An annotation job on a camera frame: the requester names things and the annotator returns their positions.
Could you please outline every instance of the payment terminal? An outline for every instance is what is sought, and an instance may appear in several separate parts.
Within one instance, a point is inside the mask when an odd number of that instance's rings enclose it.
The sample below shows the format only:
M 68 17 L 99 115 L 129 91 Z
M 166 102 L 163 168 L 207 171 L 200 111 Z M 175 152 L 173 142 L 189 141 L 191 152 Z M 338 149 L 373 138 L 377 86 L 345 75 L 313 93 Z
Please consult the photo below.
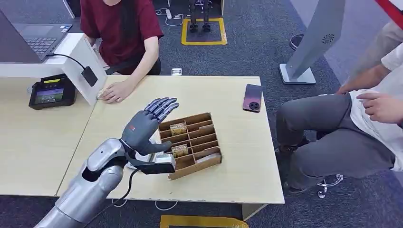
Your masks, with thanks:
M 42 78 L 32 86 L 29 107 L 35 110 L 70 106 L 76 99 L 76 87 L 65 74 Z

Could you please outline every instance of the red smartphone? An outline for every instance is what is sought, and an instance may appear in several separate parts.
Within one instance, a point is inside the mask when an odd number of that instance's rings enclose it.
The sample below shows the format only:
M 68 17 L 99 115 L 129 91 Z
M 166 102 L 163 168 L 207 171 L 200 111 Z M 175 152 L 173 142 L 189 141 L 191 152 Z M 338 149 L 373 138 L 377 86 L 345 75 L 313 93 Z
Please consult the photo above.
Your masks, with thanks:
M 262 86 L 246 85 L 245 98 L 243 100 L 243 110 L 254 113 L 260 112 L 260 103 L 262 100 Z

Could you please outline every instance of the cardboard compartment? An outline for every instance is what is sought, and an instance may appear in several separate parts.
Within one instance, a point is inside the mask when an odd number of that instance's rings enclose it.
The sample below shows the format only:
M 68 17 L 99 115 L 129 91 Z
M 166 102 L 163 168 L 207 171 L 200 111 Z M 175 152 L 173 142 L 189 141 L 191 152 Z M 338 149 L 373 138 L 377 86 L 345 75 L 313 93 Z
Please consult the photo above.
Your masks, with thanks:
M 214 125 L 207 125 L 200 127 L 197 131 L 189 132 L 189 138 L 194 139 L 214 133 L 215 133 Z
M 174 124 L 180 124 L 180 123 L 186 124 L 185 118 L 161 123 L 160 126 L 158 127 L 158 129 L 160 130 L 160 132 L 168 131 L 168 130 L 170 130 L 169 126 L 174 125 Z
M 190 144 L 192 145 L 192 147 L 194 147 L 200 144 L 209 143 L 213 141 L 217 141 L 217 136 L 215 134 L 209 134 L 199 138 L 190 139 Z
M 197 153 L 194 154 L 194 159 L 195 159 L 195 161 L 197 161 L 200 158 L 207 157 L 210 154 L 214 154 L 214 153 L 221 153 L 220 148 L 219 147 L 212 147 L 212 148 L 206 149 L 204 151 L 197 152 Z
M 175 161 L 176 161 L 175 170 L 180 170 L 195 164 L 192 154 L 176 158 Z
M 186 125 L 186 127 L 188 129 L 188 132 L 193 132 L 193 131 L 199 130 L 200 127 L 212 125 L 212 124 L 213 124 L 212 120 L 207 120 L 207 121 L 203 121 L 200 123 L 189 124 L 189 125 Z
M 173 124 L 186 124 L 186 133 L 172 136 L 170 126 Z M 177 120 L 167 121 L 159 127 L 161 142 L 170 141 L 173 146 L 186 144 L 188 155 L 175 158 L 175 173 L 168 177 L 171 180 L 189 175 L 207 167 L 219 164 L 222 161 L 222 153 L 218 145 L 214 123 L 210 113 L 193 115 Z M 196 160 L 218 153 L 214 157 L 196 163 Z
M 183 142 L 183 141 L 187 141 L 189 140 L 189 136 L 187 133 L 185 134 L 180 134 L 180 135 L 175 135 L 175 136 L 171 136 L 168 138 L 162 138 L 161 137 L 161 142 L 166 142 L 166 141 L 171 141 L 172 143 L 178 143 L 178 142 Z
M 211 120 L 211 115 L 210 115 L 210 113 L 203 113 L 203 114 L 187 117 L 187 118 L 185 118 L 185 120 L 186 120 L 187 125 L 191 125 L 191 124 L 196 124 L 196 123 L 204 122 L 207 120 Z
M 188 148 L 191 147 L 189 140 L 183 141 L 183 142 L 172 143 L 172 147 L 174 147 L 174 146 L 179 146 L 179 145 L 183 145 L 183 144 L 186 144 L 186 146 L 187 146 Z
M 207 142 L 204 144 L 193 146 L 192 150 L 193 150 L 193 153 L 197 153 L 197 152 L 204 151 L 208 148 L 212 148 L 212 147 L 216 147 L 216 146 L 218 146 L 218 141 L 213 141 L 213 142 Z

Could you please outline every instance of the red stripe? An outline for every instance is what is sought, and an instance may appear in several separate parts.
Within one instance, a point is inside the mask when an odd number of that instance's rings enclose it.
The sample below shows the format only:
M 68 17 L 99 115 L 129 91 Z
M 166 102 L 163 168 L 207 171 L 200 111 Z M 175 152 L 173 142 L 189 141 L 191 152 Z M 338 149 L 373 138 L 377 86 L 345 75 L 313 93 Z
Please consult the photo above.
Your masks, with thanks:
M 403 29 L 403 13 L 389 0 L 375 0 L 389 15 L 389 17 Z

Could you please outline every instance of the black cable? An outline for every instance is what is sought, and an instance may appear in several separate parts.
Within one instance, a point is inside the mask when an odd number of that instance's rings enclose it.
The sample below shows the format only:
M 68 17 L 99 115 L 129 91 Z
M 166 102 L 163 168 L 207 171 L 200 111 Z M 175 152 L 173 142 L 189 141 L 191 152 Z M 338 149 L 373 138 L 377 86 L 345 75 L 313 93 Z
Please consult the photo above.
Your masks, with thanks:
M 101 212 L 99 212 L 97 215 L 95 215 L 85 226 L 84 228 L 86 228 L 91 222 L 93 222 L 100 214 L 102 214 L 103 212 L 105 212 L 108 208 L 110 208 L 113 205 L 116 205 L 117 202 L 123 200 L 124 198 L 126 198 L 127 195 L 129 195 L 130 190 L 132 189 L 132 179 L 135 173 L 137 173 L 139 170 L 136 169 L 132 172 L 132 174 L 130 174 L 129 177 L 129 188 L 127 189 L 127 192 L 124 196 L 122 196 L 121 198 L 119 198 L 118 200 L 116 200 L 116 202 L 109 204 L 106 208 L 104 208 Z
M 69 59 L 75 61 L 76 63 L 78 63 L 83 68 L 83 70 L 86 69 L 80 62 L 75 60 L 73 57 L 70 57 L 70 56 L 67 56 L 67 55 L 53 53 L 53 54 L 47 54 L 46 56 L 49 56 L 49 57 L 52 57 L 52 56 L 64 56 L 64 57 L 69 58 Z

